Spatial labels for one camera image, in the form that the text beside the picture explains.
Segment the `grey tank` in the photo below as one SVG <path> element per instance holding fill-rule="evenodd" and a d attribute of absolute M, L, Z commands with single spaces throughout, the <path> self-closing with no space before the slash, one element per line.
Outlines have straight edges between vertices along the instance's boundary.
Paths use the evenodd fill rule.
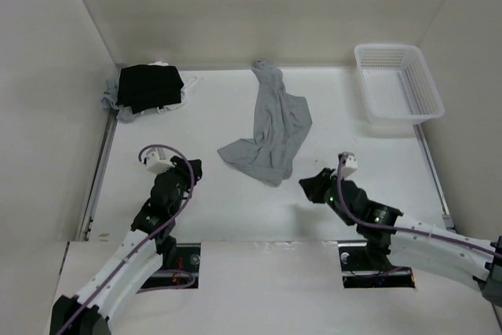
<path fill-rule="evenodd" d="M 110 78 L 106 80 L 106 89 L 100 98 L 101 106 L 105 110 L 115 113 L 115 119 L 121 123 L 131 123 L 136 116 L 132 113 L 131 107 L 118 104 L 118 80 Z"/>
<path fill-rule="evenodd" d="M 258 83 L 253 136 L 217 150 L 230 167 L 276 188 L 293 173 L 293 160 L 312 127 L 307 99 L 286 91 L 282 71 L 265 60 L 251 67 Z"/>

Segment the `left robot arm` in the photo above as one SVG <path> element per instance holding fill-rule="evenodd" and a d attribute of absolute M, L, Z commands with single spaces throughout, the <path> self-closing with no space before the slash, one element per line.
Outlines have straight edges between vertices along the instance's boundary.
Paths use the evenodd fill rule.
<path fill-rule="evenodd" d="M 51 334 L 110 334 L 126 303 L 157 271 L 176 262 L 176 217 L 202 179 L 202 161 L 173 156 L 105 265 L 72 296 L 53 305 Z"/>

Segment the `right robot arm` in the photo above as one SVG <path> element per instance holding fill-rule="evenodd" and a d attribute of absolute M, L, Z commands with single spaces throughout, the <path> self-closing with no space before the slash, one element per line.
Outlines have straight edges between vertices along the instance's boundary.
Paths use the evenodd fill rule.
<path fill-rule="evenodd" d="M 501 305 L 501 241 L 472 239 L 416 220 L 371 200 L 333 169 L 299 181 L 309 202 L 326 204 L 366 241 L 365 262 L 377 271 L 415 268 L 456 281 Z"/>

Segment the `folded white tank top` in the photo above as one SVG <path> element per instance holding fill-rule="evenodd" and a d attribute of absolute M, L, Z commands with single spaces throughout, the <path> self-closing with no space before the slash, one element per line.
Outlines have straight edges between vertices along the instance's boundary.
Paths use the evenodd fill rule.
<path fill-rule="evenodd" d="M 146 72 L 144 111 L 163 113 L 183 107 L 198 81 L 196 76 L 183 80 L 176 66 L 160 61 L 147 64 Z"/>

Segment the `folded black tank top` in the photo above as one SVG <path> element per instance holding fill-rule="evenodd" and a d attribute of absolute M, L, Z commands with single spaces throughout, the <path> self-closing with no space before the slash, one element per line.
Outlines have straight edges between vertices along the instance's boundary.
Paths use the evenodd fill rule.
<path fill-rule="evenodd" d="M 133 114 L 182 102 L 182 81 L 175 66 L 138 64 L 124 67 L 118 79 L 117 105 Z"/>

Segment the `folded grey tank top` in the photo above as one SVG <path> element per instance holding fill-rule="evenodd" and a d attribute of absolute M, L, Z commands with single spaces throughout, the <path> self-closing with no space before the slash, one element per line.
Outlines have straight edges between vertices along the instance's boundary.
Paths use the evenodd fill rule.
<path fill-rule="evenodd" d="M 118 104 L 118 80 L 110 78 L 106 80 L 106 89 L 100 98 L 101 106 L 105 110 L 115 113 L 115 119 L 121 123 L 131 123 L 136 116 L 132 113 L 131 107 Z"/>

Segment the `white plastic basket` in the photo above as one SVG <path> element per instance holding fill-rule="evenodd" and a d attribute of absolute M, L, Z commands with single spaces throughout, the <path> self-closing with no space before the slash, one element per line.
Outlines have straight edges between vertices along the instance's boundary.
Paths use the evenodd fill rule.
<path fill-rule="evenodd" d="M 375 126 L 415 126 L 445 114 L 421 50 L 412 45 L 360 44 L 354 48 L 366 117 Z"/>

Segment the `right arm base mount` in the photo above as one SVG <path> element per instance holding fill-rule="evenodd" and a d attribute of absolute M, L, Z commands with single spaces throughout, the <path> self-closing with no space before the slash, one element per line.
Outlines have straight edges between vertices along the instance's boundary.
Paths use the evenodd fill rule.
<path fill-rule="evenodd" d="M 391 238 L 337 243 L 342 283 L 346 289 L 414 288 L 413 271 L 388 259 Z"/>

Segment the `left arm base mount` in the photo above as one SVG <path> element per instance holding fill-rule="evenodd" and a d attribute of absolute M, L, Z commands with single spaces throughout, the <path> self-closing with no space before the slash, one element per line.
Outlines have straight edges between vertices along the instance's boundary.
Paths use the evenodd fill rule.
<path fill-rule="evenodd" d="M 178 244 L 173 256 L 146 280 L 139 293 L 161 289 L 197 289 L 201 255 L 200 243 Z"/>

